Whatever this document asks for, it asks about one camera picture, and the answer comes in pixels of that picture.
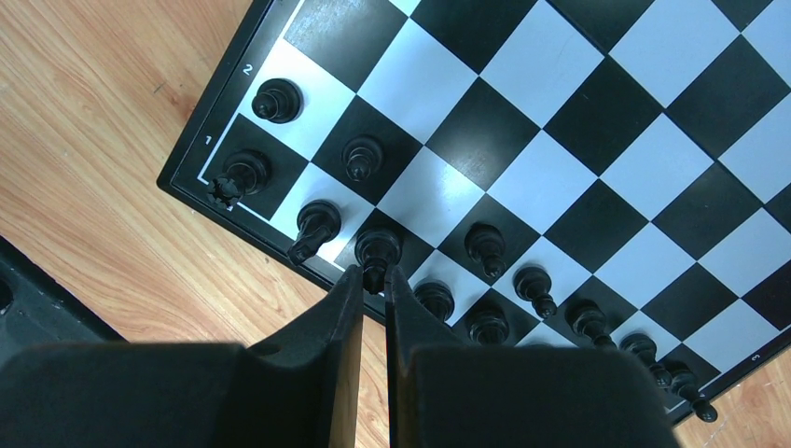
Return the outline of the black chess piece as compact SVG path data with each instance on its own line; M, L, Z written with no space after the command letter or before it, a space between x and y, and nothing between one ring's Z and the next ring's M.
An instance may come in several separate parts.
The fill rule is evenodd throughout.
M703 422L713 423L718 418L718 411L701 392L698 376L683 362L671 362L667 365L671 382L667 390L687 402L690 410Z

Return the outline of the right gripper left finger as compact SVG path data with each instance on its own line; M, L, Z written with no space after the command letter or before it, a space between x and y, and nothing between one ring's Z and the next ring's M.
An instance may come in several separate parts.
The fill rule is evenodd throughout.
M57 343L1 370L5 447L351 447L362 271L251 346Z

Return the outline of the black chess bishop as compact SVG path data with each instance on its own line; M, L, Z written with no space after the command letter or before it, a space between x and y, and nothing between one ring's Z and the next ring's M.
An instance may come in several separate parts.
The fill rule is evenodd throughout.
M390 229L371 228L358 236L354 255L363 269L364 290L371 295L378 295L384 290L388 268L401 260L402 241Z

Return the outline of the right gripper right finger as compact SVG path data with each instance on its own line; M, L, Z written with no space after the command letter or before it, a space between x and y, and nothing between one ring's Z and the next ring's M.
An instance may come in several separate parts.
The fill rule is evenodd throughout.
M384 278L394 447L674 447L645 368L612 349L469 345Z

